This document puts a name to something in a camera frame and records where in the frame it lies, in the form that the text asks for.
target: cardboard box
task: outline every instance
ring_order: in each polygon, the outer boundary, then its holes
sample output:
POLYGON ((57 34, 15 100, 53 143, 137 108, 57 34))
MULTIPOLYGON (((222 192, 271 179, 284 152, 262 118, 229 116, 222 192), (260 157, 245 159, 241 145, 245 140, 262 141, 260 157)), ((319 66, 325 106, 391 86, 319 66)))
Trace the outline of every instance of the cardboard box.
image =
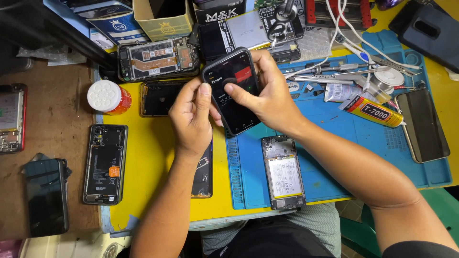
POLYGON ((134 17, 152 41, 189 36, 193 20, 188 0, 185 4, 184 15, 155 19, 148 0, 134 0, 134 17))
POLYGON ((193 7, 195 9, 196 19, 201 25, 211 22, 218 22, 246 12, 246 5, 244 0, 235 0, 234 3, 206 10, 200 10, 199 7, 194 3, 193 7))
POLYGON ((107 18, 87 19, 87 21, 117 45, 136 41, 150 41, 139 24, 134 20, 132 12, 107 18))

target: yellow table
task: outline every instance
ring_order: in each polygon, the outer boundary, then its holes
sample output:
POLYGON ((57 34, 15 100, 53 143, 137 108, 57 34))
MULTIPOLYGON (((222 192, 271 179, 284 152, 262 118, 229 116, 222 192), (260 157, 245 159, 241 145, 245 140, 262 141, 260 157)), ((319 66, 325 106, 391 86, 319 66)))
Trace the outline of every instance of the yellow table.
MULTIPOLYGON (((445 10, 455 8, 453 1, 437 0, 445 10)), ((381 12, 374 8, 372 17, 378 19, 376 26, 369 32, 387 29, 391 19, 404 5, 381 12)), ((459 12, 452 14, 458 19, 459 12)), ((334 56, 350 54, 347 50, 333 52, 334 56)), ((443 67, 425 58, 431 90, 440 121, 443 126, 451 156, 448 159, 453 175, 453 185, 459 185, 459 137, 457 106, 459 82, 452 81, 443 67)), ((124 84, 132 97, 132 107, 123 115, 105 116, 106 124, 125 124, 129 126, 129 140, 126 157, 123 201, 116 206, 101 207, 101 221, 104 233, 130 233, 142 217, 148 202, 154 198, 174 158, 174 134, 168 117, 142 118, 139 116, 140 83, 124 84)), ((232 207, 228 160, 226 156, 225 136, 223 129, 214 126, 213 135, 213 196, 209 199, 191 200, 191 229, 212 229, 213 225, 226 221, 237 221, 262 216, 279 214, 271 208, 235 210, 232 207)), ((334 202, 350 198, 327 200, 334 202)))

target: forearm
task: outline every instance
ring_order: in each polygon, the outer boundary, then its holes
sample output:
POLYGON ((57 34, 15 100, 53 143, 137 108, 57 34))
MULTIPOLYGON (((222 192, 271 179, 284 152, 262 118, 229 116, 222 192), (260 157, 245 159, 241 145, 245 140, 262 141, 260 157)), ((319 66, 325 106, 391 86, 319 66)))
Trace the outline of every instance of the forearm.
POLYGON ((398 168, 368 149, 329 133, 305 118, 286 132, 355 197, 373 207, 417 201, 421 195, 398 168))
POLYGON ((176 258, 190 226, 190 196, 197 160, 174 159, 168 179, 142 219, 131 257, 176 258))

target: black box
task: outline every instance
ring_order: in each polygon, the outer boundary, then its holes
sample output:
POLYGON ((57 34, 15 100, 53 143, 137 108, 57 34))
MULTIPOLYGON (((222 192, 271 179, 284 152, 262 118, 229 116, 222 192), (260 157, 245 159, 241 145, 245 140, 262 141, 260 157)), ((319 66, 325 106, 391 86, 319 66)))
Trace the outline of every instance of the black box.
POLYGON ((246 12, 246 3, 244 0, 235 0, 234 3, 207 10, 200 10, 194 3, 193 7, 195 9, 196 19, 201 25, 218 22, 246 12))

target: blue silicone repair mat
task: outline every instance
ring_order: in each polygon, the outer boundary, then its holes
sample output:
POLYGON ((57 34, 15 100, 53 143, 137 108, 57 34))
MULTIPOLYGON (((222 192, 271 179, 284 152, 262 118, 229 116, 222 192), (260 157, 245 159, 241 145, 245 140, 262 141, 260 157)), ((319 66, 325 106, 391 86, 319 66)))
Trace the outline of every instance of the blue silicone repair mat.
MULTIPOLYGON (((366 32, 363 37, 390 58, 398 62, 420 66, 422 69, 419 72, 422 73, 414 77, 414 82, 423 80, 430 90, 423 56, 414 50, 403 50, 392 31, 366 32)), ((377 55, 376 51, 368 46, 363 47, 370 54, 377 55)), ((319 61, 321 60, 281 64, 279 69, 282 72, 291 69, 300 70, 306 63, 318 63, 319 61)), ((340 62, 362 63, 354 54, 330 58, 329 61, 332 66, 337 66, 340 62)), ((313 123, 383 157, 404 172, 418 188, 448 185, 452 182, 447 159, 424 164, 417 164, 413 161, 401 126, 390 128, 341 111, 338 109, 339 103, 324 102, 323 94, 314 97, 312 91, 304 93, 304 84, 300 83, 300 90, 291 92, 291 94, 299 94, 294 101, 303 115, 313 123)), ((321 89, 318 84, 309 84, 314 87, 314 90, 321 89)), ((411 78, 405 75, 405 86, 412 87, 412 85, 411 78)), ((394 94, 405 91, 405 89, 396 90, 394 94)), ((260 123, 238 136, 227 135, 229 176, 234 209, 270 207, 261 138, 278 134, 280 133, 260 123)), ((297 151, 304 192, 308 202, 351 196, 300 145, 297 145, 297 151)))

